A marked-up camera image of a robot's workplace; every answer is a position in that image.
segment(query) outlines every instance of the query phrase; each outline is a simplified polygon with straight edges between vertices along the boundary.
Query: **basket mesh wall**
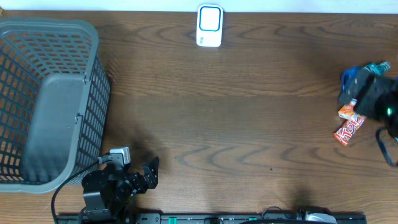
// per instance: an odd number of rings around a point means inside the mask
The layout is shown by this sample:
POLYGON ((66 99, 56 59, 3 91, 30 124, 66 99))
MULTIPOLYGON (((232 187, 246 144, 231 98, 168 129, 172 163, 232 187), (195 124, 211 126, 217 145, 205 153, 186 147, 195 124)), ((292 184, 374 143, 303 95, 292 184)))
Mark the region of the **basket mesh wall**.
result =
MULTIPOLYGON (((40 85, 55 73, 86 75, 90 50, 90 37, 81 32, 10 30, 0 36, 1 184, 41 184, 23 177, 19 170, 40 85)), ((73 173, 92 163, 100 153, 110 89, 98 57, 91 80, 73 173)))

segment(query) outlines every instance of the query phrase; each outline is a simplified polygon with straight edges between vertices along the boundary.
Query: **white device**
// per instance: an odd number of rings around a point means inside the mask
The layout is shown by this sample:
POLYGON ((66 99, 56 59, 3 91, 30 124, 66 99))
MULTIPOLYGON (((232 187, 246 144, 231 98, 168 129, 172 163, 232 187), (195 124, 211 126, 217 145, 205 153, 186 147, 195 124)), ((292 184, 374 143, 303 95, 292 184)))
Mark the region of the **white device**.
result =
POLYGON ((123 165, 129 164, 131 162, 130 149, 128 147, 121 147, 116 149, 111 149, 110 154, 122 154, 123 155, 123 165))
POLYGON ((336 218, 323 213, 312 213, 305 217, 308 221, 315 221, 315 222, 324 222, 324 223, 331 223, 337 224, 336 218))
POLYGON ((224 11, 217 5, 204 4, 198 9, 197 44, 219 47, 223 34, 224 11))

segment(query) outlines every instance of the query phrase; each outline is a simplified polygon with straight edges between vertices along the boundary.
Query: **red candy wrapper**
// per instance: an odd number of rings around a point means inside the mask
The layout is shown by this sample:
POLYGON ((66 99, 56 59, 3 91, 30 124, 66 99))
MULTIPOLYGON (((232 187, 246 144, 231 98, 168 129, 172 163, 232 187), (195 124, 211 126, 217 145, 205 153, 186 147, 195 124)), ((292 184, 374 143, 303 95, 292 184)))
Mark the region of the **red candy wrapper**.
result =
POLYGON ((348 141, 351 137, 353 137, 354 133, 356 130, 358 130, 359 127, 365 122, 366 117, 358 115, 358 117, 354 120, 346 120, 342 127, 337 130, 335 133, 333 133, 333 136, 335 139, 337 139, 340 143, 343 145, 347 145, 348 141))

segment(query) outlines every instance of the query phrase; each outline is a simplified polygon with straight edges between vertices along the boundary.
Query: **black object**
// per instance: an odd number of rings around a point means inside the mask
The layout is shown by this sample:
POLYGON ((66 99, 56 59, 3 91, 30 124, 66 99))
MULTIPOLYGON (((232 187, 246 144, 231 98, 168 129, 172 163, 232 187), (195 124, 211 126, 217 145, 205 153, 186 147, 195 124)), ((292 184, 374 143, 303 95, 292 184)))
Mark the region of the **black object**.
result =
MULTIPOLYGON (((325 222, 314 222, 305 221, 303 217, 306 214, 312 213, 311 210, 299 210, 297 212, 291 211, 269 211, 262 218, 261 214, 211 214, 211 215, 196 215, 196 214, 185 214, 185 215, 174 215, 165 214, 161 215, 158 213, 138 213, 130 214, 129 218, 125 220, 125 223, 130 224, 267 224, 267 223, 292 223, 292 224, 325 224, 325 222)), ((337 224, 367 224, 366 216, 362 214, 354 213, 336 213, 332 215, 336 218, 337 224)), ((59 216, 61 224, 76 224, 76 216, 59 216)))
POLYGON ((99 160, 95 160, 92 164, 90 164, 89 166, 87 166, 86 168, 82 169, 81 171, 77 172, 76 174, 71 175, 68 179, 66 179, 54 192, 54 194, 52 195, 52 199, 51 199, 51 214, 52 214, 52 218, 54 219, 54 223, 58 224, 58 220, 57 220, 57 216, 55 214, 55 199, 57 198, 57 195, 59 193, 59 191, 62 189, 62 187, 67 184, 69 181, 71 181, 73 178, 77 177, 78 175, 84 173, 84 171, 90 169, 91 167, 97 165, 99 163, 99 160))
POLYGON ((107 166, 86 175, 81 185, 86 202, 86 216, 90 222, 124 223, 125 208, 136 194, 144 194, 157 186, 159 158, 143 166, 144 175, 128 174, 130 164, 124 165, 123 156, 103 156, 107 166))
POLYGON ((86 212, 86 207, 82 208, 79 212, 78 218, 77 218, 77 223, 82 223, 83 222, 83 215, 86 212))
MULTIPOLYGON (((342 81, 344 89, 341 90, 338 101, 347 105, 352 99, 357 99, 354 111, 360 115, 382 122, 389 135, 398 137, 398 81, 376 75, 370 69, 360 68, 357 74, 350 77, 349 82, 342 81)), ((386 162, 392 167, 394 163, 380 139, 379 129, 376 132, 376 141, 386 162)))
POLYGON ((261 214, 261 218, 264 218, 265 217, 265 215, 268 213, 268 212, 270 212, 272 209, 278 209, 278 210, 280 210, 281 212, 283 212, 283 210, 281 209, 281 208, 279 208, 278 206, 271 206, 271 207, 269 207, 269 208, 267 208, 267 209, 265 209, 264 211, 263 211, 263 213, 261 214))
POLYGON ((347 105, 352 99, 357 99, 354 107, 355 112, 368 118, 381 121, 383 119, 380 108, 376 109, 384 100, 389 105, 398 104, 397 98, 391 97, 398 91, 398 81, 387 77, 376 75, 366 67, 360 68, 357 75, 349 83, 342 83, 346 88, 338 97, 338 102, 347 105))

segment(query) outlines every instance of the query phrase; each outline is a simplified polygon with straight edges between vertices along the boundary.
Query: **gray plastic basket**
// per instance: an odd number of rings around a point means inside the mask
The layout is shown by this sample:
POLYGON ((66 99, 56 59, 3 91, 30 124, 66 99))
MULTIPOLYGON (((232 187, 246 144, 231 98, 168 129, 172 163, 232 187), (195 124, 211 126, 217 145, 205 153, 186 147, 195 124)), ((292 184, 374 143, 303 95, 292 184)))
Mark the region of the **gray plastic basket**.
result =
POLYGON ((84 21, 0 19, 0 192, 51 191, 98 157, 110 87, 97 48, 84 21))

